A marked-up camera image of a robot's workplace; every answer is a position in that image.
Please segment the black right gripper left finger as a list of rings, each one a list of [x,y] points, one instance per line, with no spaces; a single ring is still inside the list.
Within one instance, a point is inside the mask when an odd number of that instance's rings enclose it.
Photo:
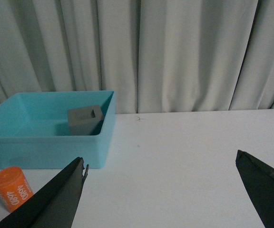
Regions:
[[[72,226],[88,166],[74,159],[53,179],[0,221],[0,228],[69,228]]]

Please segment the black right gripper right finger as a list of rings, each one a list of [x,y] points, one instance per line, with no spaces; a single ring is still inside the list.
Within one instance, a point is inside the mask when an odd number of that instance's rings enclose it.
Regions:
[[[274,168],[242,150],[235,165],[263,225],[274,228]]]

